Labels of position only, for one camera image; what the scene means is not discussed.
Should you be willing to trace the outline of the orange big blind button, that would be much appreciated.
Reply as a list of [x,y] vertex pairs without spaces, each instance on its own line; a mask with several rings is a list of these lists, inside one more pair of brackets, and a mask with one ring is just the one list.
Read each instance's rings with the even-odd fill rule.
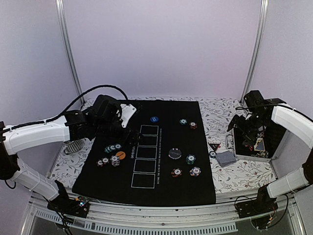
[[120,159],[120,160],[123,160],[126,158],[126,153],[123,152],[123,151],[119,151],[116,153],[116,156]]

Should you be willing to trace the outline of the spread teal poker chips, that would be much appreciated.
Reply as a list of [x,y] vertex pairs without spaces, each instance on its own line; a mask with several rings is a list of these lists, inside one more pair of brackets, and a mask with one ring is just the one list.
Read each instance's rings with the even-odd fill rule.
[[122,148],[122,145],[120,145],[118,143],[117,144],[112,144],[112,145],[108,145],[108,146],[105,147],[105,152],[106,153],[111,153],[111,152],[119,150],[121,148]]

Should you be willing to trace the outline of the blue small blind button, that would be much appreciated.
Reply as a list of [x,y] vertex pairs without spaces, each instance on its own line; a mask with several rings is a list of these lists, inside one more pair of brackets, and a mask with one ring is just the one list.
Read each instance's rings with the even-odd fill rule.
[[159,118],[156,116],[153,116],[150,118],[150,122],[152,122],[152,123],[157,123],[158,121],[159,121]]

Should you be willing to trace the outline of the orange chip pair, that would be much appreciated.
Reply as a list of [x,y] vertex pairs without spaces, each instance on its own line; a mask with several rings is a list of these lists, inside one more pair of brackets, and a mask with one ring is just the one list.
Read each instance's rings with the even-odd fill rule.
[[103,157],[102,159],[99,159],[96,164],[98,167],[103,167],[105,165],[108,165],[109,163],[110,163],[109,158]]

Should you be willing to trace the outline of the black dealer button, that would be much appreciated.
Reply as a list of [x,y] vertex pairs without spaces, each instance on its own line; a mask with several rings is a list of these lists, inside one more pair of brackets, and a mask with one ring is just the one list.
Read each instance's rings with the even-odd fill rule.
[[182,153],[178,148],[172,148],[169,150],[168,156],[170,159],[177,160],[182,156]]

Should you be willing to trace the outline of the orange chip stack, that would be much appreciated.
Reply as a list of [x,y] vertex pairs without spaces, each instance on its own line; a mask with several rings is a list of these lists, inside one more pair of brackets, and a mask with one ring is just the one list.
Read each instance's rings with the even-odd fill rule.
[[197,124],[195,122],[190,122],[189,126],[191,129],[196,129],[197,128]]
[[182,169],[180,168],[174,168],[172,171],[171,171],[171,176],[173,178],[176,178],[176,177],[180,177],[182,175]]

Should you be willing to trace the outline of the teal poker chip stack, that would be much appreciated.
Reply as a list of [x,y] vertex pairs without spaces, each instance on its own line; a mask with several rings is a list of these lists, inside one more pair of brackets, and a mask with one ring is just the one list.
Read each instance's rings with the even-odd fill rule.
[[187,155],[187,156],[186,156],[186,163],[187,163],[188,165],[193,165],[194,162],[195,162],[195,160],[196,160],[195,155]]

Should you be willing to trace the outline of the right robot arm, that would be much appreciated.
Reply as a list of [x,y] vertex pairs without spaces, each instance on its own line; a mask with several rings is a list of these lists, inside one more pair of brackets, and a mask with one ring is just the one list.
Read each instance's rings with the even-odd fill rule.
[[258,189],[256,213],[264,213],[276,198],[295,193],[313,183],[313,120],[280,98],[263,98],[259,90],[244,95],[246,115],[234,115],[228,131],[234,136],[234,155],[240,159],[292,163],[291,172]]

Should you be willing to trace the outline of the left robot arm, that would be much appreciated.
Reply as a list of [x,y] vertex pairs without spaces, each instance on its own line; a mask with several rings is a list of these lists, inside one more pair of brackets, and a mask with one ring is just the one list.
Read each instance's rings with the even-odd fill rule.
[[70,199],[63,184],[30,168],[18,157],[20,151],[54,142],[90,141],[97,136],[116,139],[118,144],[134,143],[139,133],[128,127],[137,109],[129,101],[99,95],[83,110],[65,110],[59,116],[34,123],[5,126],[0,123],[0,178],[19,183],[40,194],[52,210],[69,212],[83,205]]

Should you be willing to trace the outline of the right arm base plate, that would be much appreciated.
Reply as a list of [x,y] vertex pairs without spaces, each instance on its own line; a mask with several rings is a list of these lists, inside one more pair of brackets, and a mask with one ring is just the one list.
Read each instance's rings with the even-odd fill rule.
[[257,196],[256,199],[248,198],[247,196],[239,196],[234,202],[235,210],[239,218],[246,218],[255,215],[274,212],[278,209],[275,198],[268,196]]

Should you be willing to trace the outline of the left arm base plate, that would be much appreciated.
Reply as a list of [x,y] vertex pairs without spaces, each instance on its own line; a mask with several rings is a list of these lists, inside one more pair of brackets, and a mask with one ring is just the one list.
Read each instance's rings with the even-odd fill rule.
[[47,208],[58,212],[59,214],[86,218],[89,212],[90,203],[81,198],[76,200],[59,195],[53,200],[48,200]]

